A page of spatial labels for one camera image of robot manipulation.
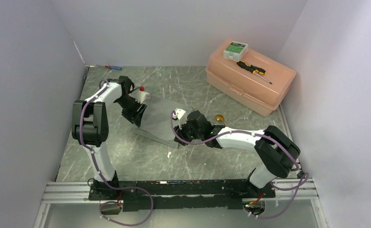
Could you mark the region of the grey cloth napkin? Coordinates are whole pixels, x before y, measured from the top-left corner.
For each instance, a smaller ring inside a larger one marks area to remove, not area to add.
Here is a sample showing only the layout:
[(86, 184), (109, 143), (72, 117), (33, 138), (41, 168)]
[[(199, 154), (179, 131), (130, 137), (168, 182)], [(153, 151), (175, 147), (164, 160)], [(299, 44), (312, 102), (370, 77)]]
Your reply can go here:
[(141, 127), (134, 127), (132, 132), (159, 143), (177, 148), (179, 143), (174, 141), (175, 136), (170, 127), (170, 114), (177, 108), (182, 109), (189, 114), (193, 111), (193, 108), (172, 100), (153, 96), (146, 99), (145, 104), (147, 107), (143, 113)]

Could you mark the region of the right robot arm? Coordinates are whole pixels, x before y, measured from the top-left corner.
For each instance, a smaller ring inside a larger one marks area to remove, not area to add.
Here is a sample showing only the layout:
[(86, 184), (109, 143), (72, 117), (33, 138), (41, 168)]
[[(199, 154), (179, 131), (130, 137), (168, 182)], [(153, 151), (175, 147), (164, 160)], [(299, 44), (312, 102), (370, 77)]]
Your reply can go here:
[(255, 131), (233, 129), (212, 124), (199, 111), (188, 114), (182, 109), (173, 110), (170, 116), (174, 140), (182, 145), (255, 151), (263, 164), (247, 179), (246, 192), (251, 197), (259, 196), (272, 180), (286, 178), (291, 171), (299, 169), (300, 149), (276, 126)]

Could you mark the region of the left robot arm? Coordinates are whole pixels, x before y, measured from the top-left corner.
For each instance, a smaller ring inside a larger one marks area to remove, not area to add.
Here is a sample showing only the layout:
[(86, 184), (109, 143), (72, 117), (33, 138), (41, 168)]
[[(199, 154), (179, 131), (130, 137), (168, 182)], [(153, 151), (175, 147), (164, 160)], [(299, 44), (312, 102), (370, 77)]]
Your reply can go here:
[(107, 108), (119, 104), (122, 117), (140, 127), (147, 108), (144, 103), (147, 95), (143, 86), (135, 86), (129, 77), (120, 76), (118, 79), (102, 80), (93, 95), (73, 103), (72, 137), (91, 160), (94, 185), (98, 187), (104, 183), (101, 192), (110, 200), (119, 196), (121, 187), (105, 143), (109, 135)]

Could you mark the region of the red blue screwdriver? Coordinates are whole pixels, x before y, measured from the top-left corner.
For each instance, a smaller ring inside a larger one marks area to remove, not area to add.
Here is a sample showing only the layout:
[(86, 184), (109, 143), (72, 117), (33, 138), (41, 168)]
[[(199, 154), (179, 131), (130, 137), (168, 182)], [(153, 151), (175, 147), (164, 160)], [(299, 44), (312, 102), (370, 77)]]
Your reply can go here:
[(122, 70), (123, 68), (120, 67), (120, 66), (111, 66), (111, 65), (106, 65), (106, 66), (102, 66), (102, 65), (96, 65), (96, 67), (104, 67), (106, 69), (110, 69), (110, 70)]

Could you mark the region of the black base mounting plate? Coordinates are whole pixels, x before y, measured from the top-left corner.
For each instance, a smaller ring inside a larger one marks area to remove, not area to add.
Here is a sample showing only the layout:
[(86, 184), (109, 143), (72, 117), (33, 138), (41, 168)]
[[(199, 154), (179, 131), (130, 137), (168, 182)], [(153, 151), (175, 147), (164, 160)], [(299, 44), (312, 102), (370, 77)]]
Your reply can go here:
[(257, 189), (244, 179), (121, 181), (119, 190), (91, 184), (90, 201), (122, 200), (125, 212), (143, 209), (241, 209), (248, 200), (274, 198), (270, 184)]

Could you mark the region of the pink plastic toolbox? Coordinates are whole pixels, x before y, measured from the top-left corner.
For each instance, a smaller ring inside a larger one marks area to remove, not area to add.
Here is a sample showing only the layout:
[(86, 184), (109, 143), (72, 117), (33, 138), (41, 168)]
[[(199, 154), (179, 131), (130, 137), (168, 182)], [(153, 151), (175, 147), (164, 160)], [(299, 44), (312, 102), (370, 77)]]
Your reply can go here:
[(209, 57), (207, 82), (258, 114), (270, 115), (287, 94), (296, 72), (249, 48), (241, 61), (266, 70), (264, 77), (273, 83), (271, 85), (223, 57), (223, 51), (231, 42), (231, 39), (225, 41)]

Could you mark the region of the black yellow screwdriver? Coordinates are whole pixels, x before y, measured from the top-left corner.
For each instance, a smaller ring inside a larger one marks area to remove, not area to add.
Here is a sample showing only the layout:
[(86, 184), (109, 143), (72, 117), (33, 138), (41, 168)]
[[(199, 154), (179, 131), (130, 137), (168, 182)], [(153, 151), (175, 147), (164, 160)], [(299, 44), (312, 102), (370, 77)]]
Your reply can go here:
[(257, 67), (257, 66), (254, 66), (254, 65), (248, 65), (247, 63), (243, 62), (243, 61), (238, 61), (237, 62), (237, 65), (244, 69), (244, 70), (247, 70), (249, 71), (250, 73), (252, 74), (255, 74), (257, 76), (259, 76), (260, 78), (262, 78), (263, 80), (265, 80), (266, 82), (268, 82), (269, 84), (273, 84), (271, 81), (269, 81), (268, 79), (266, 79), (264, 77), (264, 75), (266, 74), (266, 70), (260, 68), (260, 67)]

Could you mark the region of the small green white box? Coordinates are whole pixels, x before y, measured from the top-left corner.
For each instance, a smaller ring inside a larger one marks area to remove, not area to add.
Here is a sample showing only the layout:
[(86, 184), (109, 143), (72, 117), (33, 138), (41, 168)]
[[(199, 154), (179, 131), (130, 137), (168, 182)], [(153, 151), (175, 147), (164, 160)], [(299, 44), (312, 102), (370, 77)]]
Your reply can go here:
[(223, 51), (223, 57), (225, 59), (239, 62), (243, 56), (248, 52), (249, 46), (246, 43), (240, 43), (233, 41)]

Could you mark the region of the aluminium rail frame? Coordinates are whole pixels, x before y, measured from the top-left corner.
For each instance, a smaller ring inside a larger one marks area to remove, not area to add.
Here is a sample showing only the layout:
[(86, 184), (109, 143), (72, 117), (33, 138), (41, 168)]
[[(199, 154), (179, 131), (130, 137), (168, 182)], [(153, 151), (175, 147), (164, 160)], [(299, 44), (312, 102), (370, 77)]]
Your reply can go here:
[[(296, 185), (299, 182), (299, 179), (281, 179), (275, 181), (275, 185), (281, 188), (290, 188)], [(294, 190), (281, 191), (276, 190), (275, 196), (273, 198), (265, 199), (266, 202), (274, 200), (276, 207), (279, 206), (281, 200), (288, 201)], [(108, 200), (101, 199), (90, 199), (90, 193), (94, 193), (93, 190), (90, 190), (87, 182), (49, 182), (46, 185), (46, 188), (43, 193), (41, 200), (40, 209), (35, 221), (35, 228), (44, 228), (46, 218), (50, 209), (51, 204), (102, 204)], [(186, 194), (179, 196), (187, 197), (213, 197), (215, 194)], [(316, 185), (312, 178), (309, 178), (308, 181), (303, 184), (294, 198), (294, 202), (297, 203), (298, 200), (310, 201), (313, 208), (315, 221), (319, 228), (328, 228), (328, 222), (325, 218), (322, 205), (320, 203), (319, 195), (316, 189)]]

